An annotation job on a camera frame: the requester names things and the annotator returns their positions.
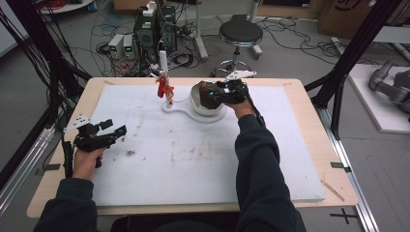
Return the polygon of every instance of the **black sleeve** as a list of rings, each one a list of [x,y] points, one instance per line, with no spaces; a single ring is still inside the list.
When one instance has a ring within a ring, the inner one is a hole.
[[[92,200],[93,183],[68,178],[60,182],[57,195],[44,207],[35,232],[97,231],[97,207]]]
[[[274,136],[253,115],[242,117],[238,124],[237,231],[296,231],[296,210],[279,167]]]

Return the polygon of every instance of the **black stool seat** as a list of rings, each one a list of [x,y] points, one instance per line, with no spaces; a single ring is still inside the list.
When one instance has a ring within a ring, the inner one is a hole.
[[[237,46],[254,46],[262,40],[263,32],[256,24],[247,20],[231,20],[220,27],[220,38]]]

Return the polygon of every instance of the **black cross marker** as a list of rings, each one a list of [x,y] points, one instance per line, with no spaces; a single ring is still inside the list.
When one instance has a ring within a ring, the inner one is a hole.
[[[346,223],[349,224],[349,219],[348,218],[358,218],[358,216],[356,215],[347,215],[346,212],[344,211],[343,208],[341,208],[341,211],[343,212],[342,215],[339,214],[331,214],[331,217],[342,217],[346,220]]]

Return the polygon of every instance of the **person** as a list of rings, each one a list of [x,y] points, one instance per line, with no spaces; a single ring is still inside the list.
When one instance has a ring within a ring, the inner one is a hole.
[[[238,157],[236,189],[240,214],[237,231],[296,231],[296,210],[279,167],[274,136],[259,126],[247,101],[228,105],[238,118],[235,141]],[[34,231],[97,231],[97,208],[92,200],[94,166],[104,149],[75,152],[73,177],[61,181]],[[219,231],[211,225],[177,221],[155,231]]]

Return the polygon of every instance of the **person's left hand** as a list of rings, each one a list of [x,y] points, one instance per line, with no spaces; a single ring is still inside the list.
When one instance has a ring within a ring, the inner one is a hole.
[[[100,148],[87,153],[77,149],[74,155],[73,178],[92,181],[96,161],[103,158],[104,150],[105,148]]]

